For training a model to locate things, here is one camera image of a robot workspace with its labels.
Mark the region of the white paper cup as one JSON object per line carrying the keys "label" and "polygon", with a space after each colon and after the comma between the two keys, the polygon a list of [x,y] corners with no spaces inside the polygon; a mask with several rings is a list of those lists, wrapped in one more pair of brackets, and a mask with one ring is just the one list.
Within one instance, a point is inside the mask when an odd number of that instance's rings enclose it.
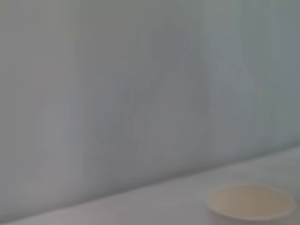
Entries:
{"label": "white paper cup", "polygon": [[261,184],[219,187],[205,199],[210,225],[291,225],[295,201]]}

